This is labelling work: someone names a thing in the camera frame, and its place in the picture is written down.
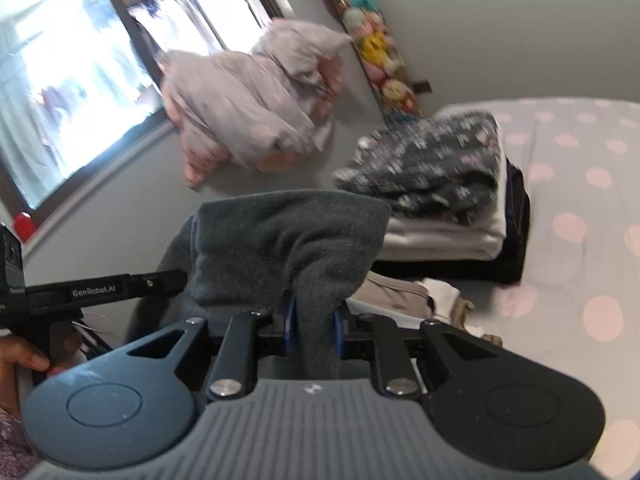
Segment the left hand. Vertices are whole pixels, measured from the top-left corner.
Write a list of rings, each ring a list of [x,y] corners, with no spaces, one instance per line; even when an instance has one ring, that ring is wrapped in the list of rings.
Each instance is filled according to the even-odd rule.
[[[22,397],[30,388],[32,372],[52,377],[79,363],[81,334],[70,330],[63,340],[62,358],[51,362],[24,338],[13,334],[1,336],[1,408],[16,419],[21,418]]]

